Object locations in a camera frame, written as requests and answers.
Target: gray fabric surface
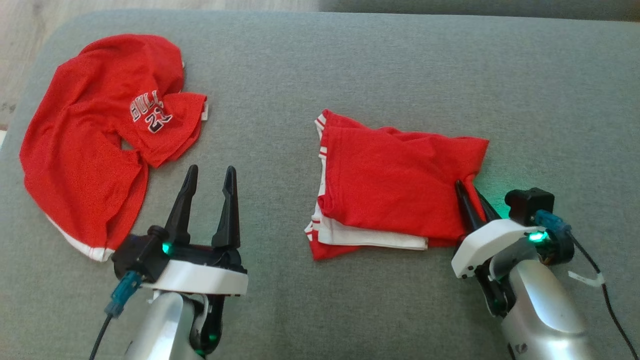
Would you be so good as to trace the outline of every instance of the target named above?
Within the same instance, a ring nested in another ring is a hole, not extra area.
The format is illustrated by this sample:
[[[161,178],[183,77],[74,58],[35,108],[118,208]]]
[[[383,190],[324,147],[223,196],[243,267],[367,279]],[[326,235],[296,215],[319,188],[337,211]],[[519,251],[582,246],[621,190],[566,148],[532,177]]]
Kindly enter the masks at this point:
[[[319,4],[326,12],[640,20],[637,0],[320,0]]]
[[[117,33],[162,35],[183,52],[186,90],[210,121],[179,161],[151,171],[133,229],[163,224],[186,169],[200,166],[191,234],[218,223],[227,165],[238,173],[245,297],[225,306],[211,359],[507,359],[499,321],[452,249],[365,249],[311,260],[303,228],[320,162],[313,119],[330,108],[372,127],[491,140],[477,187],[500,205],[514,188],[556,195],[556,212],[600,263],[612,303],[640,343],[637,179],[640,25],[619,22],[339,13],[100,12],[44,46],[0,151],[0,359],[86,359],[116,284],[75,251],[29,198],[20,142],[56,66]],[[554,269],[602,359],[628,350],[582,256]],[[114,321],[98,359],[118,359],[147,291]]]

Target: folded garment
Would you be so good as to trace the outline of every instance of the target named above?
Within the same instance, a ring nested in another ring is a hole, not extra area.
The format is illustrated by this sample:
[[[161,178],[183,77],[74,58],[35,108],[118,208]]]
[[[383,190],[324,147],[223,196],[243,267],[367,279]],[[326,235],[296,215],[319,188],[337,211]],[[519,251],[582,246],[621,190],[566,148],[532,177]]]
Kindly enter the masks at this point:
[[[329,110],[315,123],[323,176],[316,212],[305,229],[314,259],[358,248],[333,253],[314,240],[328,246],[455,246],[464,234],[454,188],[458,179],[481,209],[472,181],[488,140],[373,130]]]
[[[24,185],[90,258],[107,260],[131,230],[148,165],[198,138],[206,96],[182,92],[183,82],[180,49],[155,35],[103,38],[53,75],[20,150]]]

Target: green led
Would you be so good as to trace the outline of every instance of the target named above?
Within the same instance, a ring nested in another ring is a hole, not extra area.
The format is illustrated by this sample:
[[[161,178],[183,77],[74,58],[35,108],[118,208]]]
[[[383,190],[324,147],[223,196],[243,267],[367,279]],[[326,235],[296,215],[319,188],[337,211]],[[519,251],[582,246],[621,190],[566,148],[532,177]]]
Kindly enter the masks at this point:
[[[162,251],[163,251],[165,254],[167,254],[167,255],[168,255],[170,250],[171,250],[171,244],[169,244],[169,243],[164,243],[164,244],[162,244]]]
[[[547,239],[549,237],[549,235],[547,234],[547,232],[541,232],[538,231],[537,233],[531,233],[529,234],[529,241],[532,241],[534,243],[541,243],[543,241],[545,241],[545,239]]]

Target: green light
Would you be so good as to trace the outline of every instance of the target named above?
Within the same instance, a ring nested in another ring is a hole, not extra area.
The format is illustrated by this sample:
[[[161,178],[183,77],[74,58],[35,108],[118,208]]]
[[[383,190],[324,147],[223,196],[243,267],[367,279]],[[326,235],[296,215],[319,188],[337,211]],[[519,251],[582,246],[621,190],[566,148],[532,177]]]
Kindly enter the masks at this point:
[[[529,241],[532,241],[534,243],[541,243],[543,241],[545,241],[545,239],[547,239],[549,237],[549,235],[547,234],[547,232],[540,232],[538,231],[537,233],[531,233],[529,234]]]

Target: white cable tie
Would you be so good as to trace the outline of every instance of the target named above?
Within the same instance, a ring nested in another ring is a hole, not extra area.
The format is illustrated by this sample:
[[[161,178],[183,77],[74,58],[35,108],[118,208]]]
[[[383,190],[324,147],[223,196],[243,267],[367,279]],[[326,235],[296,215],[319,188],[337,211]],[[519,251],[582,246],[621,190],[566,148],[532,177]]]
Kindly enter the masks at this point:
[[[587,277],[578,275],[575,272],[569,271],[569,277],[580,282],[584,282],[585,284],[593,286],[594,288],[599,288],[602,284],[604,284],[604,275],[602,275],[602,272],[599,272],[598,276],[595,279],[589,279]]]

